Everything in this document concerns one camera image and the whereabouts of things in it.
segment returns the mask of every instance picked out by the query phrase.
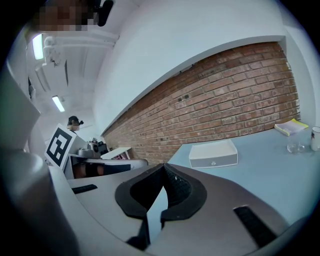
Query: white wall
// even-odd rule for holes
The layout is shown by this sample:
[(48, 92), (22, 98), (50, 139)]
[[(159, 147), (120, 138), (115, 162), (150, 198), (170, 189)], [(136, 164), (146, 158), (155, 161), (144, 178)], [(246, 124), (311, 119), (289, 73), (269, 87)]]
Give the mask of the white wall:
[[(14, 43), (12, 44), (10, 53), (7, 57), (7, 66), (9, 72), (19, 88), (22, 90), (25, 100), (30, 101), (29, 95), (29, 84), (28, 84), (28, 71), (27, 71), (27, 41), (24, 36), (25, 30), (22, 29), (18, 36), (16, 37)], [(32, 101), (32, 104), (37, 108), (35, 101)], [(28, 105), (25, 106), (24, 117), (32, 120), (31, 112), (28, 112)], [(28, 134), (28, 143), (25, 145), (24, 149), (27, 152), (32, 154), (37, 154), (41, 158), (45, 158), (45, 141), (44, 138), (39, 134), (39, 124), (37, 121), (40, 113), (37, 111), (37, 118), (34, 120), (35, 123), (31, 124), (31, 130), (28, 131), (27, 124), (25, 122), (21, 122), (20, 128), (22, 129), (20, 133), (29, 133)]]
[(95, 87), (101, 134), (154, 87), (215, 53), (285, 35), (273, 0), (146, 1), (128, 18)]
[(80, 125), (80, 130), (76, 131), (76, 134), (83, 140), (89, 141), (92, 137), (95, 137), (98, 141), (103, 140), (97, 132), (97, 126), (91, 108), (73, 112), (59, 112), (57, 110), (55, 114), (41, 115), (38, 121), (46, 144), (50, 141), (57, 125), (61, 124), (67, 127), (68, 118), (71, 116), (77, 116), (80, 121), (82, 120), (84, 122), (84, 124)]
[(308, 33), (296, 18), (279, 4), (285, 38), (280, 42), (290, 63), (299, 96), (301, 119), (320, 126), (320, 58)]
[(0, 72), (0, 148), (22, 150), (40, 113), (13, 79), (8, 65)]

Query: person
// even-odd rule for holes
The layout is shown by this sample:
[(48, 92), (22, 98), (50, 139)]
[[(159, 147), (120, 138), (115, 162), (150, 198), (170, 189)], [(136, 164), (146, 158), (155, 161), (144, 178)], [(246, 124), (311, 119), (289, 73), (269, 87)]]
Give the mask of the person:
[(78, 117), (75, 115), (70, 116), (68, 119), (67, 129), (71, 132), (75, 133), (75, 131), (79, 131), (80, 125), (83, 125), (83, 121), (79, 121)]

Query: white ceiling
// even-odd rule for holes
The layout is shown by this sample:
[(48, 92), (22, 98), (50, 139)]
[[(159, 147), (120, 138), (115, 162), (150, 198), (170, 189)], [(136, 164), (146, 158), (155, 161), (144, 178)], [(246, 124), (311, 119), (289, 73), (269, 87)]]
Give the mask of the white ceiling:
[[(41, 115), (54, 115), (59, 112), (52, 101), (52, 96), (58, 95), (66, 112), (81, 111), (92, 106), (96, 80), (104, 61), (113, 50), (113, 45), (126, 18), (139, 6), (148, 0), (116, 0), (110, 12), (108, 20), (103, 27), (97, 25), (88, 25), (82, 30), (86, 31), (64, 31), (56, 32), (51, 35), (57, 36), (59, 43), (64, 45), (63, 55), (67, 60), (68, 87), (60, 88), (57, 84), (52, 86), (50, 91), (45, 92), (38, 80), (35, 68), (42, 63), (44, 59), (35, 60), (32, 41), (27, 48), (27, 69), (32, 85), (36, 89), (37, 108)], [(92, 39), (103, 40), (108, 44), (107, 47), (99, 47), (99, 43)]]

